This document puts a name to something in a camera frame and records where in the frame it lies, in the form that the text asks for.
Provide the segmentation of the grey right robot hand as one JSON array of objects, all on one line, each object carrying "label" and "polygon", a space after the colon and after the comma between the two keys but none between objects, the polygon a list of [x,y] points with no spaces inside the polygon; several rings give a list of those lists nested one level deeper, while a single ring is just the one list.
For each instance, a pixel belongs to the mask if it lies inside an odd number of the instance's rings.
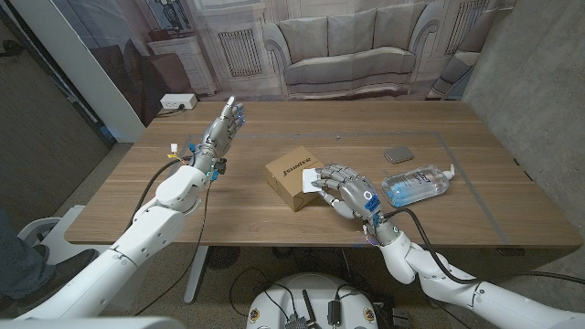
[{"label": "grey right robot hand", "polygon": [[318,194],[343,218],[361,218],[373,224],[382,215],[378,192],[372,182],[356,170],[343,164],[326,164],[316,168],[318,179],[312,186],[320,187]]}]

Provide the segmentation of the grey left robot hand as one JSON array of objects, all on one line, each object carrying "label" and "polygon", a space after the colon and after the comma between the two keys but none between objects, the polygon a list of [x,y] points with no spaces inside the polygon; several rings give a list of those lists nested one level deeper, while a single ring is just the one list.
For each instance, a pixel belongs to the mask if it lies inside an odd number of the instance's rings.
[{"label": "grey left robot hand", "polygon": [[221,114],[204,131],[192,166],[206,173],[213,163],[228,151],[238,130],[245,124],[246,113],[242,103],[235,103],[230,96]]}]

